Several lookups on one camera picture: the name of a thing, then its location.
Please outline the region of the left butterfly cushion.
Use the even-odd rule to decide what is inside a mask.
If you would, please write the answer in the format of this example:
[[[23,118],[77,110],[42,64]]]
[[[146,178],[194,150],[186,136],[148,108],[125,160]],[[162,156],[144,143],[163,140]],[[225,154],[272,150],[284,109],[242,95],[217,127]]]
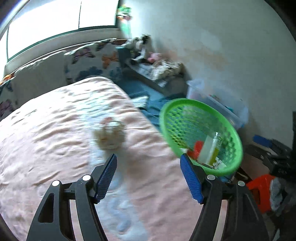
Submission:
[[[1,95],[0,95],[1,121],[18,108],[18,100],[16,97],[13,79],[14,78],[11,78],[10,80],[7,80],[5,83],[1,85]]]

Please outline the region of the lime juice plastic bottle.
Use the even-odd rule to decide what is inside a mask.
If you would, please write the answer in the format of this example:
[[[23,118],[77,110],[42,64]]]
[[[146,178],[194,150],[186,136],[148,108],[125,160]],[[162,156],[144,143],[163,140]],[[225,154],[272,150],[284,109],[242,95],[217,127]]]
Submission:
[[[222,137],[218,132],[212,132],[204,141],[203,147],[197,161],[200,164],[213,166],[222,145]]]

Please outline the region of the crumpled patterned cloth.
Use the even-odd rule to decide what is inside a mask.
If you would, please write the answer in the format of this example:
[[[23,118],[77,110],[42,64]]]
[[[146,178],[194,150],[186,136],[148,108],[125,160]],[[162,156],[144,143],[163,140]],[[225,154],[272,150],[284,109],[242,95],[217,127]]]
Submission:
[[[167,59],[156,61],[156,63],[152,65],[151,79],[156,81],[178,75],[182,72],[183,67],[183,63],[174,62]]]

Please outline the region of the white tissue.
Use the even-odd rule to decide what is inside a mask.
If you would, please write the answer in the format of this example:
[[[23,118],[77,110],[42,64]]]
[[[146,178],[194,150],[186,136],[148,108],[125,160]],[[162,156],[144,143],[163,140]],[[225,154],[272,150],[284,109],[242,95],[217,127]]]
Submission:
[[[125,142],[125,124],[114,117],[106,117],[93,129],[93,137],[101,150],[118,149]]]

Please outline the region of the grey plush toy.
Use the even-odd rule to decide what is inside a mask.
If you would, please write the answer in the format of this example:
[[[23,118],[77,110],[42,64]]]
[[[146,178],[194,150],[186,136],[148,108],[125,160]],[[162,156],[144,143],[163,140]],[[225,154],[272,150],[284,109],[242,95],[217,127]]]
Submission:
[[[139,42],[140,38],[135,37],[133,39],[128,39],[124,44],[122,44],[122,47],[130,50],[139,50]]]

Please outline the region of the grey plain cushion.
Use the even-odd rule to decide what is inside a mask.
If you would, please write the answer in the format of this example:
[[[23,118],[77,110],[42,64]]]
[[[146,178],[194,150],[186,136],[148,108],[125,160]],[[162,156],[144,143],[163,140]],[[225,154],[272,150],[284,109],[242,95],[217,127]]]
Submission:
[[[64,54],[59,51],[28,64],[15,72],[11,83],[17,107],[27,101],[66,85]]]

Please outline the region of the cow plush toy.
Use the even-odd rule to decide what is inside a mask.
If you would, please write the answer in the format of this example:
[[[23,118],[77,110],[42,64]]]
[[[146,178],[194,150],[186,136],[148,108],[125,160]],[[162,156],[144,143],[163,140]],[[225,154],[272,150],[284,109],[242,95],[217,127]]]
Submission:
[[[152,52],[152,39],[150,35],[142,35],[139,41],[135,44],[137,50],[139,50],[140,54],[130,60],[132,65],[138,63],[145,63],[147,62],[150,53]]]

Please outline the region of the butterfly cushion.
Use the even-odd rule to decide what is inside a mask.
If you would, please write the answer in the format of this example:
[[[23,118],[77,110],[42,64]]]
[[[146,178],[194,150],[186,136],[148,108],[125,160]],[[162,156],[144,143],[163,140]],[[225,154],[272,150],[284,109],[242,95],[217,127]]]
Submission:
[[[14,78],[11,78],[10,80],[7,80],[5,83],[1,85],[1,95],[0,95],[1,121],[18,108],[18,100],[16,97],[13,79]]]
[[[64,54],[66,82],[73,84],[89,77],[101,76],[118,82],[122,79],[118,39],[111,38],[83,45]]]

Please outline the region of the clear storage box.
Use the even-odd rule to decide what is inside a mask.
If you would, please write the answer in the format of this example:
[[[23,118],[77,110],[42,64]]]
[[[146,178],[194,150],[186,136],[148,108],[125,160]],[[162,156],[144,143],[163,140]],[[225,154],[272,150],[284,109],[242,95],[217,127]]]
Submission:
[[[187,98],[205,103],[216,109],[234,126],[236,130],[248,124],[249,111],[245,103],[229,91],[206,85],[202,79],[187,81]]]

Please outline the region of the green plastic basket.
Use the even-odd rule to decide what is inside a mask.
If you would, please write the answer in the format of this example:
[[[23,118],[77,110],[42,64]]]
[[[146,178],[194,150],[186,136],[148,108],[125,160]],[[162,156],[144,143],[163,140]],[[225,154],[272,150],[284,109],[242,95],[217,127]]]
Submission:
[[[218,158],[224,167],[212,169],[192,160],[206,174],[228,176],[240,167],[243,147],[238,133],[226,117],[203,102],[187,98],[169,101],[161,109],[159,125],[166,142],[178,158],[184,154],[184,149],[193,148],[196,141],[205,141],[210,133],[220,135],[222,147]]]

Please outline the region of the red plastic stool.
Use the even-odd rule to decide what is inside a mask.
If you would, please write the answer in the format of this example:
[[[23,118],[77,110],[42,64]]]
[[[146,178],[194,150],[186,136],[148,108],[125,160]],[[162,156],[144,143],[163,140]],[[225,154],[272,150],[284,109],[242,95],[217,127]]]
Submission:
[[[265,174],[247,183],[259,211],[264,214],[271,211],[270,206],[270,185],[274,176]]]

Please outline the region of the pink plush toy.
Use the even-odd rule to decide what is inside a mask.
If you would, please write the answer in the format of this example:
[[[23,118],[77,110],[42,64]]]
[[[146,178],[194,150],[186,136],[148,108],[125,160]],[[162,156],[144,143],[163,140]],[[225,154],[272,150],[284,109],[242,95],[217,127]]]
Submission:
[[[147,61],[148,63],[154,64],[156,61],[160,61],[162,59],[163,55],[161,53],[150,52]]]

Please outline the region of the red snack bag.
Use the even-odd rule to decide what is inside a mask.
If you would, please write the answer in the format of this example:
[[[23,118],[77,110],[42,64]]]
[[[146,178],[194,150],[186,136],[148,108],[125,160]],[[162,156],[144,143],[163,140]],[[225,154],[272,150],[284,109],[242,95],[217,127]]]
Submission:
[[[193,159],[193,160],[197,160],[198,159],[198,156],[203,148],[203,144],[204,142],[203,141],[196,141],[194,146],[193,146],[193,149],[188,149],[187,150],[187,155]]]

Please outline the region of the colourful pinwheel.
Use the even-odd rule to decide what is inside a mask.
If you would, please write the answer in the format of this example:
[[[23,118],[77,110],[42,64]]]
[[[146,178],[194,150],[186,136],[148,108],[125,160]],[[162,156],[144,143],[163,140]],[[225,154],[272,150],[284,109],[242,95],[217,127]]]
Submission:
[[[117,18],[120,20],[127,20],[130,21],[132,19],[132,15],[131,15],[131,8],[125,6],[124,4],[121,5],[118,9],[117,9],[117,14],[116,14]]]

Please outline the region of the right butterfly cushion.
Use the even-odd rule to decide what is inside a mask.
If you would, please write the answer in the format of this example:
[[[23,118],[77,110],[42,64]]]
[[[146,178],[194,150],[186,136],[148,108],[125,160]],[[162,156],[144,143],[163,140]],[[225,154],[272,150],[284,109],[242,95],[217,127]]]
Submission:
[[[83,45],[64,54],[66,82],[73,84],[89,77],[101,76],[118,82],[122,79],[118,39],[111,38]]]

